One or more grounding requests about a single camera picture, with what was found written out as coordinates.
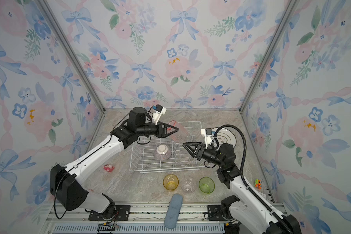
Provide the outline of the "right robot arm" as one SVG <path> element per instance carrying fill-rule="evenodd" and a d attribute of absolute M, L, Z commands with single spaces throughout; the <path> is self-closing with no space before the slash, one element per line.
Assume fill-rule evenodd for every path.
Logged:
<path fill-rule="evenodd" d="M 221 201 L 224 218 L 236 219 L 253 234 L 300 234 L 293 215 L 284 215 L 259 194 L 235 164 L 236 155 L 231 144 L 224 143 L 218 150 L 206 148 L 201 142 L 185 142 L 183 148 L 195 159 L 218 166 L 221 183 L 234 193 Z"/>

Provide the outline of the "clear glass cup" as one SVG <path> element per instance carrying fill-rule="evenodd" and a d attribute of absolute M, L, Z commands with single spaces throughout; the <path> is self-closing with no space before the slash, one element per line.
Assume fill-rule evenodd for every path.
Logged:
<path fill-rule="evenodd" d="M 196 183 L 195 180 L 192 178 L 184 178 L 181 181 L 181 189 L 186 194 L 191 194 L 195 191 Z"/>

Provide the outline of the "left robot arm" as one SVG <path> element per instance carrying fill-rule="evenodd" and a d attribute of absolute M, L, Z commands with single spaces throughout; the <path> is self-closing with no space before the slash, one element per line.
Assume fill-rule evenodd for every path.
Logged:
<path fill-rule="evenodd" d="M 83 183 L 108 159 L 138 141 L 140 136 L 167 138 L 178 131 L 177 127 L 160 121 L 166 108 L 161 105 L 147 110 L 133 108 L 110 134 L 95 148 L 65 166 L 55 165 L 50 171 L 50 193 L 65 210 L 83 208 L 109 219 L 116 214 L 115 202 L 104 194 L 83 188 Z"/>

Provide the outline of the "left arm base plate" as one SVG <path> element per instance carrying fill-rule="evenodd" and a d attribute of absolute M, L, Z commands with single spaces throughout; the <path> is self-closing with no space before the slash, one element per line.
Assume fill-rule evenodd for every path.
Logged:
<path fill-rule="evenodd" d="M 127 221 L 130 214 L 130 205 L 115 205 L 108 207 L 103 213 L 91 211 L 89 221 Z"/>

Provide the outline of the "white plate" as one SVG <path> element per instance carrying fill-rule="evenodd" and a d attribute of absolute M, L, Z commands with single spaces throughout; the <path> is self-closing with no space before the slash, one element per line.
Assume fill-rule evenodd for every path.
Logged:
<path fill-rule="evenodd" d="M 231 144 L 233 147 L 236 147 L 237 145 L 237 138 L 234 135 L 234 133 L 226 128 L 222 128 L 218 133 L 216 137 L 216 141 L 218 142 L 218 147 L 217 149 L 220 148 L 220 146 L 224 143 Z"/>

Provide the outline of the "pink translucent cup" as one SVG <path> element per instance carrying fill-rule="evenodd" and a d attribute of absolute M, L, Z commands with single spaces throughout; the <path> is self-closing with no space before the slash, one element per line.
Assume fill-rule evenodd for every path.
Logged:
<path fill-rule="evenodd" d="M 179 122 L 172 120 L 169 123 L 171 126 L 178 128 L 178 131 L 171 135 L 171 138 L 175 143 L 182 143 L 187 141 L 188 131 Z"/>

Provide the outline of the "yellow translucent cup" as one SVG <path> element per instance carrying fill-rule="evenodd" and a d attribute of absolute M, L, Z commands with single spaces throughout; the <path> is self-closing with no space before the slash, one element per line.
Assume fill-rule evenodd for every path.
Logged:
<path fill-rule="evenodd" d="M 175 190 L 179 185 L 179 179 L 174 174 L 168 174 L 163 179 L 163 187 L 168 191 Z"/>

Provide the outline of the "green translucent cup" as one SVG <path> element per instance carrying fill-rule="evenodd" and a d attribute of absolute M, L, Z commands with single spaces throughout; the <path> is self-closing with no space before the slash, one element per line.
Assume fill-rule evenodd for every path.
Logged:
<path fill-rule="evenodd" d="M 215 189 L 215 183 L 209 177 L 202 177 L 199 180 L 199 189 L 205 194 L 211 194 Z"/>

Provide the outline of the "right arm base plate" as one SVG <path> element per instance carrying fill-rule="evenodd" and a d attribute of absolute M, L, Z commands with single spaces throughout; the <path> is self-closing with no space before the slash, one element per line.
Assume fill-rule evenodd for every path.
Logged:
<path fill-rule="evenodd" d="M 205 213 L 204 218 L 209 221 L 230 221 L 232 216 L 229 211 L 229 207 L 220 205 L 208 205 L 207 213 Z"/>

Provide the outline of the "ribbed ceramic bowl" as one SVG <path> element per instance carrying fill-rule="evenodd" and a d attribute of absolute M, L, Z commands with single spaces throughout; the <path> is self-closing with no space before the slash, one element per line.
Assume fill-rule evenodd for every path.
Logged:
<path fill-rule="evenodd" d="M 158 145 L 155 150 L 155 158 L 159 161 L 167 160 L 171 157 L 171 150 L 165 144 Z"/>

